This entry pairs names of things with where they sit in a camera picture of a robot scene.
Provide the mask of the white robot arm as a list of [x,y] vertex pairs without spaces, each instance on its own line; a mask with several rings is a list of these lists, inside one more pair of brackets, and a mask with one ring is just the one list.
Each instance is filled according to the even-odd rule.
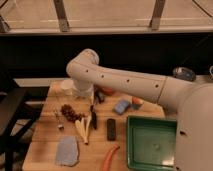
[[178,114],[176,171],[213,171],[213,83],[101,67],[99,56],[85,49],[66,66],[74,87],[108,87],[156,103]]

